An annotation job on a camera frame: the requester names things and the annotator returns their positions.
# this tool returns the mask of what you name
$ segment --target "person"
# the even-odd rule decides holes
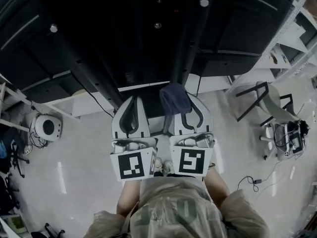
[[[127,236],[268,238],[269,229],[243,190],[230,194],[214,164],[202,181],[176,175],[172,161],[157,158],[154,177],[126,181],[116,214],[95,214],[84,238]]]

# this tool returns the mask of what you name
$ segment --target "beige jacket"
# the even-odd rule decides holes
[[[124,220],[99,212],[84,238],[120,236]],[[202,181],[173,177],[142,182],[129,234],[133,238],[269,238],[267,225],[242,190],[228,196],[218,210]]]

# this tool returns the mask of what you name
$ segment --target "electronic device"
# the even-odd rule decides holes
[[[47,141],[59,140],[61,128],[61,120],[50,115],[37,114],[31,123],[31,132]]]

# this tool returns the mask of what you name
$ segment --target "tiled floor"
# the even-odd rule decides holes
[[[280,94],[293,94],[296,111],[304,101],[310,98],[316,101],[308,77],[290,79],[276,87]],[[217,138],[212,160],[230,190],[236,190],[238,182],[247,175],[267,178],[277,159],[272,156],[263,160],[267,145],[259,141],[262,133],[259,124],[266,118],[265,114],[255,109],[239,123],[235,117],[252,101],[253,95],[227,98],[224,92],[218,91],[199,97],[211,111]],[[277,164],[269,179],[259,184],[257,193],[246,180],[240,184],[266,220],[273,238],[288,238],[296,231],[294,225],[300,210],[311,196],[310,184],[317,163],[317,130],[316,124],[310,122],[308,148],[301,158]],[[161,125],[161,119],[151,121],[152,130],[159,130]],[[79,238],[86,232],[94,213],[115,211],[122,184],[116,181],[112,170],[111,140],[111,118],[107,114],[82,116],[80,122],[63,118],[61,139],[28,155],[31,163],[24,165],[25,179],[13,173],[29,228],[38,230],[49,222],[56,229],[64,229],[66,238]],[[169,156],[166,136],[159,136],[158,154],[163,159]],[[293,166],[295,172],[290,179]]]

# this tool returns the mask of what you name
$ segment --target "white robot vacuum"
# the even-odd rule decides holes
[[[57,141],[60,138],[62,122],[49,115],[36,115],[31,124],[31,131],[47,141]]]

